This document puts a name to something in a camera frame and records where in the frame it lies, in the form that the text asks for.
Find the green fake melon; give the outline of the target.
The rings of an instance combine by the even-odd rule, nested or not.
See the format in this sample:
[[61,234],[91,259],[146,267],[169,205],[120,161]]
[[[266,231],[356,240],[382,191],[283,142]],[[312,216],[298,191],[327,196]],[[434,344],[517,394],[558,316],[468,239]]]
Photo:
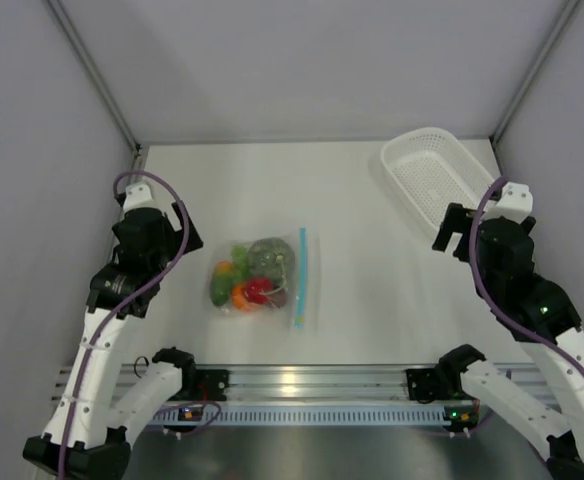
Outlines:
[[280,283],[296,269],[296,255],[291,245],[279,237],[257,240],[248,248],[249,271],[253,276],[267,277]]

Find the white perforated plastic basket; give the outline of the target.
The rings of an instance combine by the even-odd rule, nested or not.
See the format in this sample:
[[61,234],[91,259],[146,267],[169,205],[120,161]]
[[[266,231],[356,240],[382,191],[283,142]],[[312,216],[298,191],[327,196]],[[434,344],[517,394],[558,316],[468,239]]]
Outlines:
[[450,132],[425,127],[388,141],[382,172],[425,236],[433,240],[447,207],[474,209],[494,176]]

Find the red fake apple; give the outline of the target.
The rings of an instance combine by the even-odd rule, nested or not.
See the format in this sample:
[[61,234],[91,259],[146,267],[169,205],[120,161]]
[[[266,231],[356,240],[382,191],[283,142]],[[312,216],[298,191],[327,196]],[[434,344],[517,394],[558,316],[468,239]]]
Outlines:
[[269,295],[273,289],[273,283],[269,278],[253,277],[246,282],[243,293],[250,303],[264,305],[269,302]]

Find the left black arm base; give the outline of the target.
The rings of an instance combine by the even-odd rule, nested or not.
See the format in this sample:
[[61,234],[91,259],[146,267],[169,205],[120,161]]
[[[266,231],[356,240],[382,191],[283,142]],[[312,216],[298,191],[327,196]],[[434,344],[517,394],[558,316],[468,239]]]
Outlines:
[[225,401],[225,390],[229,385],[230,371],[227,369],[203,368],[183,376],[181,389],[169,398],[172,402]]

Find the clear zip top bag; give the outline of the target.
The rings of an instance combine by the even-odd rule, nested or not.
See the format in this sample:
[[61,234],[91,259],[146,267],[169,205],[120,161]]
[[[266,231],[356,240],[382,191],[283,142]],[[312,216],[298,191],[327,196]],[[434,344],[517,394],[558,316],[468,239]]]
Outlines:
[[213,250],[203,305],[221,318],[300,330],[316,315],[320,274],[320,240],[306,227],[227,241]]

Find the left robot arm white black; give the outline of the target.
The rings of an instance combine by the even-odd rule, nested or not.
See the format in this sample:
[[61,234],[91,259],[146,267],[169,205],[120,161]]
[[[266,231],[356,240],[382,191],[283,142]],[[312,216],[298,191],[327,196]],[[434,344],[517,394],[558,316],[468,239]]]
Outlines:
[[58,406],[42,434],[27,439],[23,457],[59,479],[120,479],[132,447],[172,397],[198,386],[194,357],[163,348],[148,372],[119,400],[113,395],[126,352],[160,282],[187,246],[189,222],[175,230],[151,187],[139,182],[119,197],[122,219],[111,261],[91,280],[78,352]]

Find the aluminium mounting rail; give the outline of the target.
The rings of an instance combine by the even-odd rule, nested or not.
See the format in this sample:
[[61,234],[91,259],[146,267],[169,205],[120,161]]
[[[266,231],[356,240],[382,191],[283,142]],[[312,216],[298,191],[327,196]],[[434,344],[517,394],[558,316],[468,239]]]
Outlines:
[[[433,365],[205,365],[230,371],[225,390],[231,403],[407,403],[407,369],[433,368]],[[551,407],[558,406],[537,367],[532,364],[497,364],[501,374],[528,394]],[[146,373],[143,364],[124,364],[118,376],[113,400],[140,381]],[[69,380],[70,367],[62,367],[51,394],[51,404],[59,402]]]

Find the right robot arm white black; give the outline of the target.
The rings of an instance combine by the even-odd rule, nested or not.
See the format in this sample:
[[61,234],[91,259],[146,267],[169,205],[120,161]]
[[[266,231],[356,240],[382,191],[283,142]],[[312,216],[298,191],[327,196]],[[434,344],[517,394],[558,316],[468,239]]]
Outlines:
[[461,236],[453,255],[471,267],[476,293],[535,363],[558,407],[549,408],[500,373],[470,345],[442,356],[442,391],[470,396],[516,429],[555,479],[584,479],[584,331],[567,293],[535,270],[533,217],[483,220],[448,206],[433,248]]

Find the orange fake carrot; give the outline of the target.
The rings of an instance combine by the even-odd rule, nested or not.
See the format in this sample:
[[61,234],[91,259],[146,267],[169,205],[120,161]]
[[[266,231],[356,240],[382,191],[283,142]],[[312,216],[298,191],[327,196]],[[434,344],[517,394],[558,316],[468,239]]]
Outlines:
[[231,290],[231,302],[235,309],[241,312],[253,312],[255,305],[252,304],[244,293],[245,283],[239,283],[233,286]]

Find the green fake grapes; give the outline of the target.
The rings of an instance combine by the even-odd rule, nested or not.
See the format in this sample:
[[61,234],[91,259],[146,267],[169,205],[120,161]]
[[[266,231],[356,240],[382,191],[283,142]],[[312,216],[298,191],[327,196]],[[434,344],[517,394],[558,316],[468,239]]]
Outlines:
[[248,250],[243,245],[231,249],[232,275],[235,283],[245,282],[249,278]]

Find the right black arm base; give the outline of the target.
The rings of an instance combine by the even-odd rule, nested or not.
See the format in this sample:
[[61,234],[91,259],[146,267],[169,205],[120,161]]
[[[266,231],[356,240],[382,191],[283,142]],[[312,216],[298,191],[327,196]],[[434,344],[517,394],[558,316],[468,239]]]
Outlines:
[[438,367],[407,369],[408,397],[420,404],[463,400],[466,395]]

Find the green orange fake mango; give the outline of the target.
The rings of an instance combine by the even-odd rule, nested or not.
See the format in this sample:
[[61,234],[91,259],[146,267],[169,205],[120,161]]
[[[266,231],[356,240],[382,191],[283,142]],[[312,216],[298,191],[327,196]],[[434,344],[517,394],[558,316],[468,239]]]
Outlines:
[[221,307],[228,302],[233,287],[233,264],[229,261],[219,262],[213,269],[209,296],[212,304]]

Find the dark purple fake plum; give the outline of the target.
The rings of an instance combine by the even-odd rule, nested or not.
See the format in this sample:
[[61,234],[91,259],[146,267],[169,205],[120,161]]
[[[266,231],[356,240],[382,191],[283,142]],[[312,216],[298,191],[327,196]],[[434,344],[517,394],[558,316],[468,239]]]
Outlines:
[[267,305],[273,309],[283,309],[288,302],[288,294],[285,289],[278,290],[267,296]]

